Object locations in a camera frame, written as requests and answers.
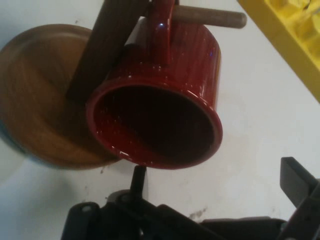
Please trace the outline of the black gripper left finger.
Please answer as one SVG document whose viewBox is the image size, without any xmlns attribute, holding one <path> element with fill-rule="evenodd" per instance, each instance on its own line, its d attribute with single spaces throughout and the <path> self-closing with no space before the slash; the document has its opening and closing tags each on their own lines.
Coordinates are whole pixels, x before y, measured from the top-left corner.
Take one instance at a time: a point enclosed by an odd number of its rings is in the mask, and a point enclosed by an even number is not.
<svg viewBox="0 0 320 240">
<path fill-rule="evenodd" d="M 130 189 L 114 192 L 105 206 L 74 205 L 68 212 L 63 240 L 218 240 L 220 236 L 167 205 L 143 198 L 147 168 L 134 168 Z"/>
</svg>

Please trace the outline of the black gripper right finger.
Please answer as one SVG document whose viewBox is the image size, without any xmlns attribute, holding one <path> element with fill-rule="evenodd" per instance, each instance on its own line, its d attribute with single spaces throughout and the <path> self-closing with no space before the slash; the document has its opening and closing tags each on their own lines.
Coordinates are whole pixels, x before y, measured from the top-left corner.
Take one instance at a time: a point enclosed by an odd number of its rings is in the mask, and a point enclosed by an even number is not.
<svg viewBox="0 0 320 240">
<path fill-rule="evenodd" d="M 280 188 L 296 207 L 281 230 L 279 240 L 318 240 L 320 238 L 320 180 L 295 158 L 280 161 Z"/>
</svg>

